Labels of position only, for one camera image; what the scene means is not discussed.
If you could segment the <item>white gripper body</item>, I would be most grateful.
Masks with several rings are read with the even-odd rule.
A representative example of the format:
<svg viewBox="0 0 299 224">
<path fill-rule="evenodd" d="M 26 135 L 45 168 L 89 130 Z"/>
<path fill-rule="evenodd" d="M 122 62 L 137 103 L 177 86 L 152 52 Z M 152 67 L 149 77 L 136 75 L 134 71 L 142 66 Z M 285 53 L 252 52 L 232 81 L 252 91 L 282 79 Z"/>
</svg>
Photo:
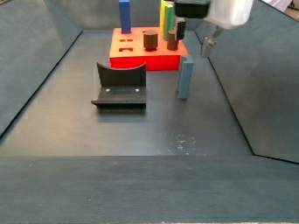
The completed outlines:
<svg viewBox="0 0 299 224">
<path fill-rule="evenodd" d="M 210 0 L 205 21 L 229 30 L 246 21 L 253 0 Z"/>
</svg>

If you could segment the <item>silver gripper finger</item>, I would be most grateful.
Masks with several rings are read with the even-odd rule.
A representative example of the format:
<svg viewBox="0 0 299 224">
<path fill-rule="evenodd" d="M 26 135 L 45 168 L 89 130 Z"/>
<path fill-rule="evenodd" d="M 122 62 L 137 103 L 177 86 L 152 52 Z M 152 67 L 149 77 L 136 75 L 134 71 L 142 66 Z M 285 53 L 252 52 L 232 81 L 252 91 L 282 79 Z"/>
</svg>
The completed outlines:
<svg viewBox="0 0 299 224">
<path fill-rule="evenodd" d="M 222 28 L 218 27 L 217 25 L 213 25 L 209 28 L 209 33 L 202 38 L 202 41 L 201 41 L 200 56 L 202 58 L 208 58 L 210 56 L 210 50 L 217 44 L 216 37 L 220 35 L 221 32 L 222 32 Z"/>
</svg>

